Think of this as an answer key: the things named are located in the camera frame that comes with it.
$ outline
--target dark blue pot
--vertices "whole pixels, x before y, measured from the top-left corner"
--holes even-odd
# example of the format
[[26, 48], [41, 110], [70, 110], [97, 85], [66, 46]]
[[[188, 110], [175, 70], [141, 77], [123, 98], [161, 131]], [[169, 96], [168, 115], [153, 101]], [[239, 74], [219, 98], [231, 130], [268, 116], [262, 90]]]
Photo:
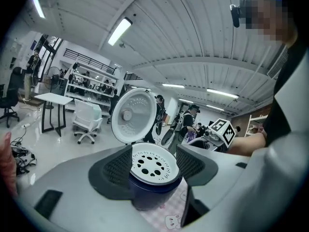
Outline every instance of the dark blue pot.
[[168, 185], [154, 186], [143, 183], [130, 174], [129, 185], [134, 193], [132, 200], [134, 207], [139, 210], [150, 210], [163, 205], [173, 195], [182, 179], [180, 176]]

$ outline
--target railing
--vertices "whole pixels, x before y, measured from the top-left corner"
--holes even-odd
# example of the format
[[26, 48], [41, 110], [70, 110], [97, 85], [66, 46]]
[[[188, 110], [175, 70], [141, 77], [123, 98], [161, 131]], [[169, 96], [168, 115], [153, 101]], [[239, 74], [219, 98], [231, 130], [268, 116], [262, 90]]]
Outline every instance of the railing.
[[143, 79], [141, 79], [139, 76], [131, 73], [131, 74], [126, 74], [125, 77], [124, 77], [124, 80], [125, 81], [132, 81], [132, 80], [143, 80]]
[[114, 71], [115, 71], [114, 68], [112, 68], [112, 67], [110, 67], [106, 64], [103, 64], [99, 61], [94, 60], [93, 58], [87, 57], [87, 56], [80, 54], [78, 52], [74, 52], [70, 49], [66, 49], [63, 56], [71, 58], [73, 60], [76, 60], [78, 58], [79, 62], [84, 63], [84, 64], [88, 64], [92, 67], [95, 67], [99, 70], [105, 71], [105, 72], [112, 74], [112, 75], [114, 74]]

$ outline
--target ceiling light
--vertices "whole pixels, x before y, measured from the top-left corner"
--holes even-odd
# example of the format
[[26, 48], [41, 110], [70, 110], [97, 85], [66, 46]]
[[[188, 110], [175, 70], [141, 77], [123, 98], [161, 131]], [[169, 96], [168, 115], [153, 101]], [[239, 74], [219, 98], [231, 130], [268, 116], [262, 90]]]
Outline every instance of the ceiling light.
[[44, 16], [43, 10], [42, 10], [42, 8], [40, 6], [39, 0], [33, 0], [33, 3], [34, 3], [35, 8], [37, 9], [37, 12], [38, 12], [39, 16], [41, 18], [45, 19], [45, 16]]
[[162, 84], [164, 87], [181, 87], [184, 88], [184, 85], [176, 85], [176, 84]]
[[187, 101], [187, 100], [184, 100], [184, 99], [179, 99], [179, 100], [182, 101], [182, 102], [194, 103], [193, 101]]
[[112, 33], [108, 44], [114, 45], [121, 35], [132, 25], [132, 22], [128, 18], [123, 18], [119, 25], [116, 27], [114, 33]]
[[237, 99], [239, 97], [238, 95], [232, 95], [232, 94], [229, 94], [229, 93], [224, 93], [224, 92], [217, 91], [217, 90], [210, 89], [210, 88], [207, 89], [207, 92], [215, 93], [215, 94], [219, 94], [219, 95], [229, 96], [229, 97], [232, 97], [234, 99]]
[[211, 107], [211, 108], [214, 108], [214, 109], [218, 109], [218, 110], [220, 110], [220, 111], [224, 111], [224, 109], [222, 109], [222, 108], [219, 108], [219, 107], [215, 107], [215, 106], [209, 106], [209, 105], [206, 105], [207, 107]]

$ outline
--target rice cooker lid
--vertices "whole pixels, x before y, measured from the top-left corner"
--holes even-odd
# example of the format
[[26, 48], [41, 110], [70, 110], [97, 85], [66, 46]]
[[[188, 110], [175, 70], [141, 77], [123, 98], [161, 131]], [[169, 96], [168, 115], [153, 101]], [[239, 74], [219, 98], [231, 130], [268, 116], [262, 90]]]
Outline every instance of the rice cooker lid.
[[176, 158], [166, 149], [149, 143], [132, 146], [131, 174], [139, 181], [155, 186], [167, 185], [180, 176]]
[[156, 101], [152, 92], [135, 88], [120, 97], [112, 112], [111, 125], [115, 137], [130, 144], [151, 129], [156, 115]]

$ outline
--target black office chair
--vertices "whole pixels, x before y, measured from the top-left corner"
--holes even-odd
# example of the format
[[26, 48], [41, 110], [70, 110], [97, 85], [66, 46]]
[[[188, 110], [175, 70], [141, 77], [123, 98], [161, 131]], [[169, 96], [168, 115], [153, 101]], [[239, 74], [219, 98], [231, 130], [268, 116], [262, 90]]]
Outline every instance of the black office chair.
[[12, 106], [16, 106], [18, 103], [18, 89], [23, 84], [22, 69], [20, 67], [15, 67], [12, 71], [9, 87], [6, 92], [6, 97], [0, 99], [0, 108], [4, 108], [4, 115], [0, 119], [6, 118], [6, 127], [9, 128], [9, 117], [17, 118], [19, 122], [19, 117], [17, 112], [12, 109]]

